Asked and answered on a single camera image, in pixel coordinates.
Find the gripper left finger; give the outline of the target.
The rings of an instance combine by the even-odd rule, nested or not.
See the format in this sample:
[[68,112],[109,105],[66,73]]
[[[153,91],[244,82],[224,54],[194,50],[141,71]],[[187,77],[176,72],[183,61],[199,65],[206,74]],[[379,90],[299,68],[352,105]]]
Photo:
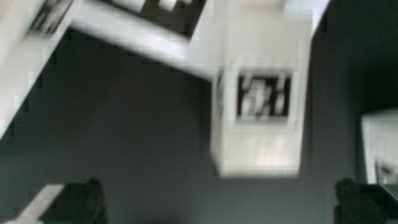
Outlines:
[[102,183],[70,183],[39,217],[43,224],[109,224]]

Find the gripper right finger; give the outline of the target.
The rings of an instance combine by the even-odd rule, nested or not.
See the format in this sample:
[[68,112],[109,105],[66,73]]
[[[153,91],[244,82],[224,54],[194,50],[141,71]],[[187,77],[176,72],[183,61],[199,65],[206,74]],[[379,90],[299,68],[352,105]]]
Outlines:
[[345,178],[334,189],[334,224],[398,224],[398,185],[363,184]]

